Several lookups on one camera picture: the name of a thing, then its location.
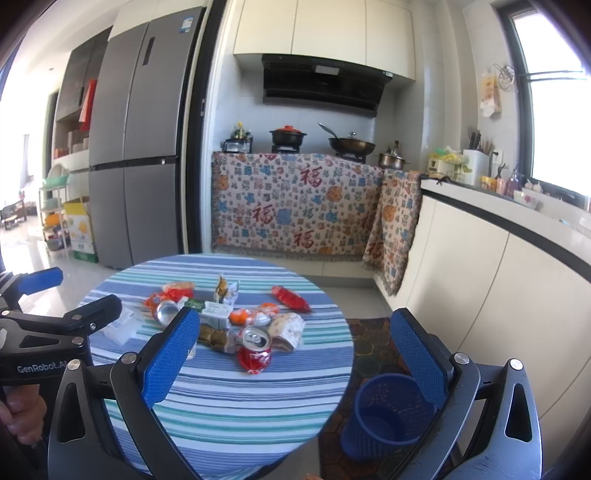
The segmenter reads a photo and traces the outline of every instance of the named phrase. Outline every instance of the red soda can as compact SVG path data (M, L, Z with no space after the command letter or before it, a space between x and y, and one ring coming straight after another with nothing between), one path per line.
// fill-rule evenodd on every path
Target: red soda can
M238 361L250 374L261 373L271 363L271 337L265 330L246 327L240 332Z

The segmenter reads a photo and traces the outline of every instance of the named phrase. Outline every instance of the window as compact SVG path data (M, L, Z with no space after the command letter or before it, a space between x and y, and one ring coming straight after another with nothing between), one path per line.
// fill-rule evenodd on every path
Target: window
M591 195L591 76L531 4L499 13L517 76L521 172L573 200L562 190Z

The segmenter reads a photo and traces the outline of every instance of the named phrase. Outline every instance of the human hand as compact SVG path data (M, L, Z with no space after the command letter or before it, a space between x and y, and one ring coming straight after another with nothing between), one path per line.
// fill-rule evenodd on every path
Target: human hand
M39 385L20 385L6 391L6 405L0 402L0 421L19 442L32 445L41 438L46 411Z

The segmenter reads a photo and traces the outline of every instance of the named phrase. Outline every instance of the red bag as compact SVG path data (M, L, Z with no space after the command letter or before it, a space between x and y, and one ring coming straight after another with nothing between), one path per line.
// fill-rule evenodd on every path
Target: red bag
M297 293L287 290L287 288L281 287L279 285L275 285L271 291L273 295L277 297L277 299L285 306L293 309L298 310L300 312L311 312L312 309L308 302L306 302L302 297L300 297Z

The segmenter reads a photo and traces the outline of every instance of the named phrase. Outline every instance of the metal pot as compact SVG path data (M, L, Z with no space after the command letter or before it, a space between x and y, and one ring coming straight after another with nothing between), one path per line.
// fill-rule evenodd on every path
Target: metal pot
M404 170L406 161L397 155L380 153L378 166L381 168L392 168L393 170Z
M319 124L322 130L333 135L333 138L329 138L330 148L340 155L357 155L359 157L366 157L374 151L375 145L370 142L363 140L357 140L355 132L350 132L349 138L339 138L337 135L326 125Z
M286 125L285 127L278 128L277 130L272 130L270 133L273 145L278 147L299 148L301 147L304 137L306 136L306 134L296 130L291 125Z

